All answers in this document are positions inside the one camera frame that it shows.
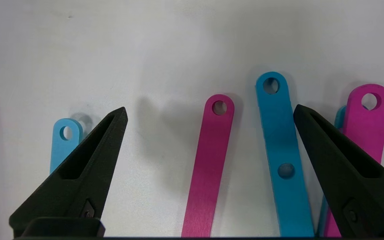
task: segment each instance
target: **hole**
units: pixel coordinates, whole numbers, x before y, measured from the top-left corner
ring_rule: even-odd
[[[361,100],[363,107],[370,111],[376,108],[377,103],[377,97],[374,94],[365,94]]]
[[[60,129],[60,137],[65,141],[70,140],[72,138],[72,129],[68,126],[62,127]]]
[[[226,110],[227,110],[227,106],[226,106],[226,103],[224,103],[223,101],[217,101],[213,104],[213,112],[216,115],[221,116],[225,114]]]
[[[263,82],[263,90],[267,94],[275,94],[279,90],[279,81],[276,78],[268,78]]]
[[[278,167],[278,175],[282,179],[290,179],[294,176],[295,170],[291,163],[283,163]]]

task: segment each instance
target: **mounting hole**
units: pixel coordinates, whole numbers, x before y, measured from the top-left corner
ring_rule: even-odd
[[[276,78],[268,78],[263,82],[263,90],[267,94],[275,94],[279,90],[279,81]]]
[[[70,140],[72,138],[72,129],[68,126],[62,127],[60,129],[60,137],[65,141]]]
[[[278,167],[278,175],[282,179],[290,179],[294,176],[295,170],[291,163],[283,163]]]
[[[226,103],[224,103],[223,101],[217,101],[213,104],[213,112],[216,115],[221,116],[226,113],[226,110],[227,106]]]
[[[377,103],[377,97],[374,94],[365,94],[361,100],[362,106],[369,111],[375,109]]]

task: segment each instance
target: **white surface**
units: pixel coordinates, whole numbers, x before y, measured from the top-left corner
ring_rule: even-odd
[[[0,0],[0,239],[49,172],[52,125],[129,116],[106,236],[180,236],[203,106],[236,105],[212,236],[277,236],[254,85],[282,73],[293,107],[334,121],[384,85],[384,1]],[[301,146],[314,222],[321,189]]]

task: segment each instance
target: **black plastic part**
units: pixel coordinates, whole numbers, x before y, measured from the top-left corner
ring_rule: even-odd
[[[343,237],[384,237],[384,167],[316,111],[294,123]]]
[[[127,126],[125,108],[109,113],[11,215],[14,237],[40,217],[100,219]]]
[[[23,237],[103,237],[105,227],[96,218],[42,217],[32,220]]]

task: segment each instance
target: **white background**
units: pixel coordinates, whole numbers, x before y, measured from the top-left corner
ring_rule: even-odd
[[[106,236],[180,236],[205,101],[236,113],[212,236],[278,236],[254,85],[282,73],[291,103],[329,121],[384,86],[384,1],[0,0],[0,239],[48,176],[52,126],[129,122]],[[322,192],[300,142],[314,222]]]

